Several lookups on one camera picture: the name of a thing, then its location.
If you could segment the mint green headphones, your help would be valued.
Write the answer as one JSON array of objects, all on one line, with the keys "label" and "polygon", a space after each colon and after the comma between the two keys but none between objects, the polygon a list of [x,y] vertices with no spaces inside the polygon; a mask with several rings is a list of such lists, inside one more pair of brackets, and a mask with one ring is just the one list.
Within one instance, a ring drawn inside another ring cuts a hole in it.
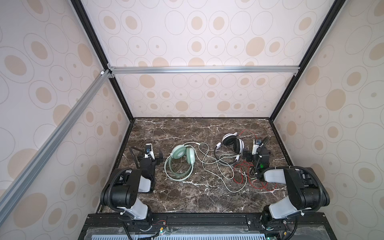
[{"label": "mint green headphones", "polygon": [[[173,169],[174,160],[185,159],[189,168],[183,173],[177,173]],[[171,154],[167,157],[164,164],[164,171],[168,179],[174,182],[187,180],[193,173],[196,161],[196,151],[190,145],[177,145],[173,148]]]}]

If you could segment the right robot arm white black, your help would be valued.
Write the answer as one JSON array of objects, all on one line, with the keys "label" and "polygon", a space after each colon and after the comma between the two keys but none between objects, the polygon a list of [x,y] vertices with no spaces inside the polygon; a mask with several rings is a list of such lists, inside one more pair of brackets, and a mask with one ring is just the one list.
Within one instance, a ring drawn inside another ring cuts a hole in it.
[{"label": "right robot arm white black", "polygon": [[262,183],[282,184],[288,195],[282,200],[265,206],[261,222],[290,219],[308,212],[316,212],[330,204],[331,198],[320,178],[312,168],[299,166],[269,166],[270,151],[258,147],[256,150],[243,150],[243,159],[252,163],[250,176]]}]

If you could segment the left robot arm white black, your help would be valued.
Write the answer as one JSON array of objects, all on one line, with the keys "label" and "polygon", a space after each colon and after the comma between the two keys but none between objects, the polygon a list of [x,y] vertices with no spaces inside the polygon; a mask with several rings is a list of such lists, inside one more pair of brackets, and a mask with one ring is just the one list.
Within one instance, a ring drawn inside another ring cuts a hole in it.
[{"label": "left robot arm white black", "polygon": [[154,191],[156,166],[164,160],[164,154],[159,152],[155,156],[144,152],[138,156],[131,155],[136,168],[115,169],[101,192],[100,203],[118,213],[123,220],[151,222],[152,211],[138,198],[138,194]]}]

